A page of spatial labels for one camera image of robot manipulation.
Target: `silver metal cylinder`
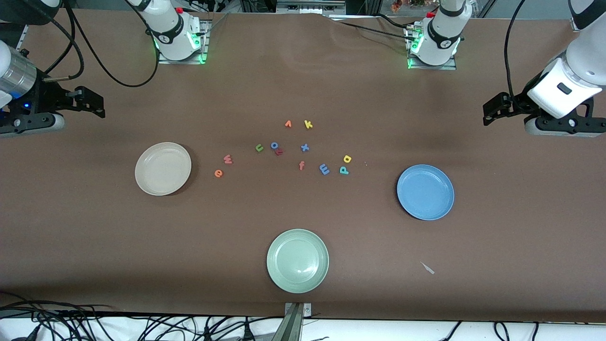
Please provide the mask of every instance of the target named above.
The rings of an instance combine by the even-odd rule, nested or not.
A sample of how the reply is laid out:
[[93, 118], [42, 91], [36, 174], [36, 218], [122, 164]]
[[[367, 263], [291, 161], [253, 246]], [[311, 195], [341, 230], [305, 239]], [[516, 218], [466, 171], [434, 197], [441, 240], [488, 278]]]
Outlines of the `silver metal cylinder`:
[[0, 43], [0, 49], [10, 51], [10, 63], [8, 69], [0, 77], [0, 90], [10, 94], [13, 98], [25, 95], [36, 82], [36, 67], [27, 58], [23, 57], [17, 50]]

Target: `brown table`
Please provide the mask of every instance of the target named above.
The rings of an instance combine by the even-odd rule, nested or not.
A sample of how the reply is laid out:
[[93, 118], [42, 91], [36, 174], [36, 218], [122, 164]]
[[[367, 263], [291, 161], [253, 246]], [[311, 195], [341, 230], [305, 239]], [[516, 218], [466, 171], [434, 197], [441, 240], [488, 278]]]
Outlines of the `brown table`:
[[[116, 76], [147, 77], [152, 47], [134, 13], [77, 15]], [[112, 82], [81, 43], [86, 71], [63, 85], [100, 93], [107, 118], [66, 112], [60, 133], [0, 141], [0, 287], [123, 311], [275, 315], [304, 301], [323, 317], [604, 321], [606, 142], [530, 136], [521, 117], [482, 125], [484, 102], [507, 88], [507, 24], [471, 20], [458, 70], [436, 72], [408, 70], [397, 38], [319, 15], [230, 15], [206, 65], [160, 65], [138, 89]], [[517, 22], [515, 89], [573, 37], [567, 21]], [[66, 42], [47, 25], [24, 47], [44, 68]], [[72, 52], [53, 75], [75, 70]], [[152, 197], [134, 168], [162, 141], [190, 151], [193, 173]], [[418, 163], [454, 184], [438, 221], [397, 201], [398, 176]], [[265, 267], [271, 241], [293, 228], [330, 253], [308, 294], [281, 291]]]

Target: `blue plate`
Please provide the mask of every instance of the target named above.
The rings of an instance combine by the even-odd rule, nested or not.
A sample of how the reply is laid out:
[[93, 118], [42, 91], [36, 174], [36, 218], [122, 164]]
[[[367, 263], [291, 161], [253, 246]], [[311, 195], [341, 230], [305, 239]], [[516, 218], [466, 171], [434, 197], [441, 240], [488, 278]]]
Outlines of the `blue plate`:
[[455, 190], [443, 171], [428, 164], [408, 168], [398, 180], [398, 200], [415, 218], [436, 220], [455, 203]]

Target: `green plate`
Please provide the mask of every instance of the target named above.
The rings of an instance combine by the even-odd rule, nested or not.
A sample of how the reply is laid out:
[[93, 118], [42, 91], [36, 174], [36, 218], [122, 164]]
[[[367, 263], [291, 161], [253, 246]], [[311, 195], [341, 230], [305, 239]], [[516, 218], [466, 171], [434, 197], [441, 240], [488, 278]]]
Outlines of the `green plate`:
[[315, 233], [289, 230], [267, 251], [267, 271], [282, 290], [302, 294], [314, 290], [328, 272], [328, 250]]

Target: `plate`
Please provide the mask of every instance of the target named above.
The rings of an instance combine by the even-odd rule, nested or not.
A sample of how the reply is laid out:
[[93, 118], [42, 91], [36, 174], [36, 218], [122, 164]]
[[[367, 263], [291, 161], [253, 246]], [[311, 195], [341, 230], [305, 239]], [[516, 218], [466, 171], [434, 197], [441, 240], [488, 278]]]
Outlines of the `plate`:
[[398, 200], [415, 218], [436, 220], [445, 216], [455, 203], [455, 189], [443, 171], [428, 164], [417, 164], [400, 175]]
[[267, 271], [282, 290], [302, 294], [314, 290], [328, 272], [328, 250], [315, 233], [289, 230], [267, 252]]
[[162, 142], [149, 147], [137, 161], [135, 180], [151, 195], [168, 195], [181, 188], [191, 173], [191, 158], [182, 146]]

